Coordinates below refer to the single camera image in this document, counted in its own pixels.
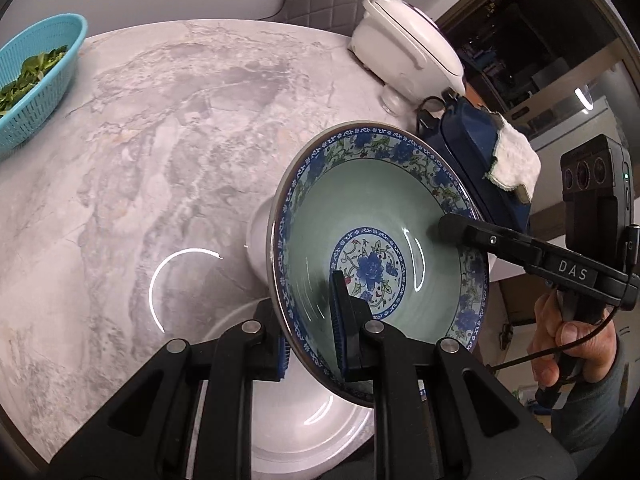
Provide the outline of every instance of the blue plastic basket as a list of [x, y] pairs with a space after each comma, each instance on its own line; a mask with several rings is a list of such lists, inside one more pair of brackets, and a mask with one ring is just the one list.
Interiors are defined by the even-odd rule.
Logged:
[[58, 105], [76, 68], [86, 28], [83, 16], [59, 14], [31, 25], [0, 49], [2, 88], [20, 75], [28, 57], [68, 45], [66, 54], [42, 81], [0, 118], [0, 155], [35, 134]]

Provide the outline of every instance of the marble table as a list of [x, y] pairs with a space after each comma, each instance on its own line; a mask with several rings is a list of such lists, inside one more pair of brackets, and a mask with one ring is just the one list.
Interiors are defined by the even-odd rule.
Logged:
[[[265, 297], [246, 222], [333, 124], [399, 124], [348, 38], [156, 23], [87, 39], [43, 130], [0, 162], [0, 404], [46, 459], [166, 341]], [[158, 265], [175, 251], [148, 290]]]

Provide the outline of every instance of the camera lens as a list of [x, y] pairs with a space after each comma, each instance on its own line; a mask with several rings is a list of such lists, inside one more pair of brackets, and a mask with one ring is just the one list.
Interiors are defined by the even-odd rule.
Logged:
[[602, 184], [607, 177], [607, 167], [604, 164], [604, 160], [597, 158], [593, 165], [593, 177], [598, 184]]
[[571, 186], [574, 184], [574, 174], [571, 173], [571, 170], [564, 170], [564, 187], [567, 189], [571, 189]]
[[589, 167], [586, 162], [582, 161], [578, 164], [577, 177], [580, 189], [587, 189], [589, 185]]

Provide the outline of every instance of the sleeve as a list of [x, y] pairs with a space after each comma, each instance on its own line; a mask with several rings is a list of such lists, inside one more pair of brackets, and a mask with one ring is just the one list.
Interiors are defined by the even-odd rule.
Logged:
[[551, 415], [551, 434], [577, 459], [578, 469], [596, 457], [622, 418], [618, 399], [625, 357], [622, 342], [616, 339], [616, 358], [606, 377], [593, 384], [576, 384], [564, 408]]

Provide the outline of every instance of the bowl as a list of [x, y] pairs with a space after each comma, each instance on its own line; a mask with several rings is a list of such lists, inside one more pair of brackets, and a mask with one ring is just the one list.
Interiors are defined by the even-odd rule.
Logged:
[[345, 383], [337, 364], [328, 301], [335, 269], [375, 319], [409, 338], [449, 336], [472, 349], [487, 257], [438, 239], [449, 212], [481, 219], [437, 153], [386, 124], [329, 128], [287, 168], [270, 213], [270, 292], [293, 351], [328, 389], [372, 406], [371, 384]]
[[260, 202], [260, 205], [254, 210], [246, 225], [246, 235], [244, 248], [246, 249], [246, 257], [254, 274], [268, 285], [269, 278], [267, 276], [268, 264], [266, 253], [267, 230], [269, 228], [269, 214], [271, 212], [271, 204], [273, 196]]
[[63, 58], [6, 115], [0, 118], [0, 155], [35, 134], [58, 106], [76, 69], [87, 22], [79, 14], [51, 16], [15, 36], [0, 49], [0, 88], [20, 75], [22, 62], [63, 45]]

